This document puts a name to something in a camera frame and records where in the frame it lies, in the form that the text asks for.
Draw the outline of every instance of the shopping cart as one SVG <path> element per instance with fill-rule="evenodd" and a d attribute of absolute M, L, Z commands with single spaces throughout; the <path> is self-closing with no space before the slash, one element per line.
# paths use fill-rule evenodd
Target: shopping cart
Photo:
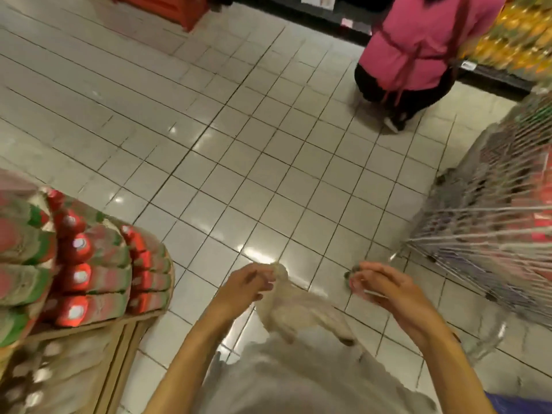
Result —
<path fill-rule="evenodd" d="M 540 89 L 483 131 L 440 176 L 397 248 L 414 249 L 486 293 L 499 311 L 472 364 L 510 313 L 552 328 L 552 94 Z"/>

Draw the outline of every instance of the white tiled floor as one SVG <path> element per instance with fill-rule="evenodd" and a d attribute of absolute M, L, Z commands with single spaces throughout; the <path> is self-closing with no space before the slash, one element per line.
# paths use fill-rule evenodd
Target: white tiled floor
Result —
<path fill-rule="evenodd" d="M 108 0 L 4 1 L 0 165 L 151 230 L 180 265 L 170 312 L 142 341 L 126 410 L 141 414 L 217 287 L 251 260 L 280 259 L 297 285 L 350 316 L 390 372 L 434 396 L 410 339 L 351 297 L 342 274 L 364 256 L 387 258 L 436 173 L 510 101 L 456 83 L 394 136 L 356 90 L 362 47 L 276 17 L 234 4 L 186 34 Z M 494 308 L 483 297 L 419 256 L 393 265 L 466 346 L 488 330 Z M 221 349 L 235 361 L 265 337 L 250 310 Z M 552 332 L 514 323 L 477 367 L 486 389 L 549 397 L 551 345 Z"/>

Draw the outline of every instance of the person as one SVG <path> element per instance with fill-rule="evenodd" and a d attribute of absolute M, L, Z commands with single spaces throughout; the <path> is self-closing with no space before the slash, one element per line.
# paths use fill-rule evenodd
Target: person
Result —
<path fill-rule="evenodd" d="M 210 376 L 216 366 L 205 379 L 232 322 L 252 302 L 268 302 L 276 292 L 280 280 L 274 267 L 252 263 L 229 276 L 186 336 L 144 414 L 434 412 L 428 397 L 404 388 L 368 352 L 355 353 L 358 346 L 335 340 L 327 325 L 307 328 L 322 334 L 311 334 L 316 341 L 309 341 L 308 334 L 283 340 L 274 331 L 266 342 L 248 344 L 234 364 L 218 362 L 224 369 L 214 374 L 214 382 Z M 362 262 L 350 277 L 350 287 L 388 310 L 418 346 L 444 414 L 496 414 L 455 335 L 408 275 L 384 264 Z M 315 296 L 298 287 L 293 290 L 308 295 L 302 300 Z M 284 299 L 285 308 L 297 306 L 298 296 Z M 272 305 L 282 296 L 273 298 Z"/>
<path fill-rule="evenodd" d="M 395 0 L 364 49 L 354 77 L 364 98 L 383 103 L 398 133 L 443 98 L 455 80 L 461 45 L 491 27 L 506 0 Z"/>

